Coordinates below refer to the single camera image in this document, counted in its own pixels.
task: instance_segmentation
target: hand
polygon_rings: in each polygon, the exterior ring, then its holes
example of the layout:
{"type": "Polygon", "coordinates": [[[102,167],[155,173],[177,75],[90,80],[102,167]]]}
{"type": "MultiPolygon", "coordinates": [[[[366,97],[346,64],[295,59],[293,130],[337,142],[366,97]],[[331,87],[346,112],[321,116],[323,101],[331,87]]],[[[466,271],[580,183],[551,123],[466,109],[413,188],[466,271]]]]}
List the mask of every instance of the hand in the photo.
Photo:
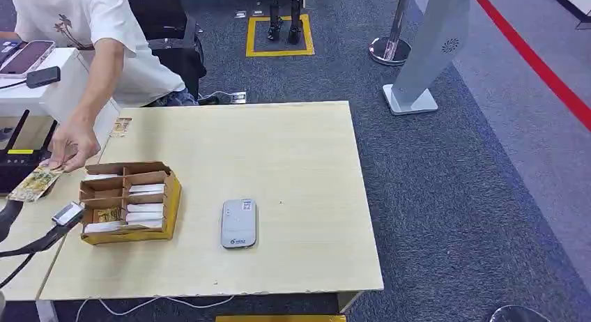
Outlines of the hand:
{"type": "Polygon", "coordinates": [[[87,159],[100,151],[93,124],[93,119],[74,112],[57,128],[51,143],[50,169],[63,167],[64,172],[72,172],[83,167],[87,159]]]}

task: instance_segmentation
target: phone case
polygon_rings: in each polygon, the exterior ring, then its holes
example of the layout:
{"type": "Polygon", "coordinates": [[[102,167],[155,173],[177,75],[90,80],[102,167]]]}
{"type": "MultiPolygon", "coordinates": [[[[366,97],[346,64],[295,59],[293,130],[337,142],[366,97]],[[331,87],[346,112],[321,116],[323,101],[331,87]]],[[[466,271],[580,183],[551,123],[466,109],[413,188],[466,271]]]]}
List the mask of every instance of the phone case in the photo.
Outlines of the phone case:
{"type": "Polygon", "coordinates": [[[27,47],[28,45],[30,45],[31,43],[33,43],[33,42],[50,42],[52,45],[51,45],[51,46],[49,46],[49,47],[48,47],[48,48],[45,50],[45,52],[44,52],[44,53],[41,55],[41,57],[39,57],[39,58],[37,59],[37,61],[36,61],[35,63],[33,63],[33,64],[32,64],[32,65],[29,67],[29,69],[27,69],[27,71],[26,71],[25,73],[21,73],[21,74],[18,74],[18,75],[16,75],[16,74],[3,74],[3,73],[0,73],[0,78],[18,78],[18,79],[26,78],[26,74],[27,74],[27,73],[29,73],[29,72],[31,72],[31,71],[35,71],[35,70],[37,70],[37,68],[39,67],[39,65],[40,65],[41,63],[43,63],[43,61],[44,61],[44,60],[45,60],[45,59],[46,59],[46,58],[49,56],[49,54],[51,54],[51,53],[54,51],[54,49],[55,49],[55,42],[53,42],[53,41],[44,41],[44,40],[31,41],[31,42],[27,43],[27,44],[24,46],[24,48],[22,48],[22,49],[21,49],[19,52],[17,52],[16,54],[14,54],[14,55],[13,55],[13,56],[12,56],[12,57],[11,57],[11,58],[8,60],[8,62],[7,62],[7,63],[5,63],[4,67],[8,66],[8,64],[10,64],[10,62],[11,62],[11,61],[12,61],[14,58],[16,58],[16,56],[18,56],[18,55],[19,55],[21,52],[23,52],[23,51],[26,49],[26,47],[27,47]]]}

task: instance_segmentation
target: light wood tabletop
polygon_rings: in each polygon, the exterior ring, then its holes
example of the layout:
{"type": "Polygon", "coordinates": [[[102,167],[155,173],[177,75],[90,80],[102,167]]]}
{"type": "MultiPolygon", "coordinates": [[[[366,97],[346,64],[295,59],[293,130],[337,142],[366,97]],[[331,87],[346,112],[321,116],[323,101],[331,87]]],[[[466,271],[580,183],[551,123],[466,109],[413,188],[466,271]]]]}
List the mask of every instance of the light wood tabletop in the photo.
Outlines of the light wood tabletop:
{"type": "MultiPolygon", "coordinates": [[[[19,118],[0,117],[0,126],[14,127],[19,118]]],[[[31,116],[17,139],[15,148],[37,149],[49,131],[53,119],[47,116],[31,116]]],[[[7,142],[1,142],[4,148],[7,142]]],[[[89,163],[97,162],[98,156],[91,158],[89,163]]],[[[78,170],[66,174],[56,182],[52,191],[36,203],[25,204],[20,215],[10,229],[5,241],[0,243],[1,251],[20,248],[43,237],[52,227],[52,216],[59,212],[70,201],[77,201],[78,190],[84,171],[78,170]]],[[[6,199],[0,197],[0,209],[6,205],[6,199]]],[[[45,283],[47,274],[54,263],[56,253],[62,241],[44,252],[37,253],[27,266],[2,291],[6,300],[35,300],[45,283]]],[[[6,278],[16,269],[26,256],[14,256],[0,259],[0,275],[6,278]]]]}
{"type": "Polygon", "coordinates": [[[66,238],[40,298],[345,292],[383,288],[347,102],[124,109],[101,163],[158,160],[183,190],[174,238],[66,238]],[[256,245],[220,244],[224,201],[258,204],[256,245]]]}

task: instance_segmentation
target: cardboard tray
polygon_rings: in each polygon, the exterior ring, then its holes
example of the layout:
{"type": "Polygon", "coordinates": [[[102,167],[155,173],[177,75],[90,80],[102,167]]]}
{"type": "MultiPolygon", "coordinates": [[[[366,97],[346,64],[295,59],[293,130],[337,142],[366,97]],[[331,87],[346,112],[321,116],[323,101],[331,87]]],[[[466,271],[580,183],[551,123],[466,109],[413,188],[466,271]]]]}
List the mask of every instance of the cardboard tray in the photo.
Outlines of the cardboard tray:
{"type": "Polygon", "coordinates": [[[82,218],[83,241],[92,245],[101,243],[130,242],[137,240],[170,240],[174,233],[181,184],[169,167],[161,162],[129,162],[95,164],[86,167],[89,174],[118,174],[119,177],[104,178],[80,183],[80,202],[84,203],[82,218]],[[164,183],[164,193],[134,196],[129,194],[132,185],[164,183]],[[121,219],[127,215],[128,204],[162,203],[164,213],[162,228],[147,228],[126,225],[115,231],[85,233],[86,225],[97,222],[96,210],[121,207],[121,219]]]}

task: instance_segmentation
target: robot legs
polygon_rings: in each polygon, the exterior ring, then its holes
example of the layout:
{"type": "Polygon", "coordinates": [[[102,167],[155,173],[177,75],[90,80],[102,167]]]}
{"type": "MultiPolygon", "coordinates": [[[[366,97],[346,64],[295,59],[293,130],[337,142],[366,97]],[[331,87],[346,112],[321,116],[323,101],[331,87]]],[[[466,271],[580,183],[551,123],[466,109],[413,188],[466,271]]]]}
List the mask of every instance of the robot legs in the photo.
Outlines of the robot legs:
{"type": "MultiPolygon", "coordinates": [[[[291,27],[287,42],[292,45],[297,45],[300,42],[302,33],[302,20],[300,14],[302,13],[302,0],[291,0],[291,27]]],[[[283,20],[279,17],[279,0],[271,0],[270,6],[271,25],[267,38],[271,41],[279,40],[279,33],[281,32],[281,25],[283,20]]]]}

